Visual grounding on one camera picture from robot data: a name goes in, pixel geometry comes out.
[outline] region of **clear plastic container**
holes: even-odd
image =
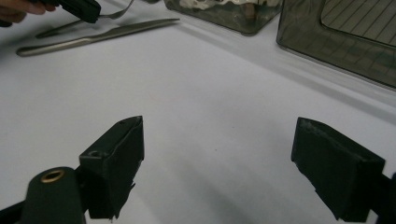
[[[395,0],[284,0],[277,43],[396,90]]]
[[[164,0],[168,9],[255,35],[276,16],[283,0]]]

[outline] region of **brass insert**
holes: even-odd
[[[41,182],[44,184],[52,183],[64,176],[63,170],[54,170],[41,176]]]

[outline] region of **knife blade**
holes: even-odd
[[[125,26],[113,28],[99,35],[90,35],[78,39],[68,40],[68,41],[49,44],[49,45],[23,47],[17,50],[17,54],[21,57],[28,57],[28,56],[34,56],[44,53],[50,53],[62,49],[76,48],[76,47],[92,44],[95,42],[116,38],[123,35],[130,35],[140,31],[145,31],[148,29],[165,26],[167,24],[170,24],[178,20],[179,19],[162,19],[155,21],[139,22],[131,25],[125,25]]]

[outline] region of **human hand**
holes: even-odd
[[[46,11],[54,11],[55,6],[41,2],[31,3],[28,0],[0,0],[0,25],[9,26],[13,22],[21,22],[27,13],[42,15]]]

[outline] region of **white table surface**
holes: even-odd
[[[104,13],[127,5],[100,3]],[[161,18],[181,21],[77,49],[15,54]],[[0,208],[22,201],[38,173],[76,168],[118,120],[142,115],[146,159],[114,223],[342,223],[290,161],[296,120],[334,127],[386,159],[391,176],[396,92],[280,49],[278,18],[245,37],[136,0],[117,21],[49,39],[34,35],[73,16],[59,8],[0,29]]]

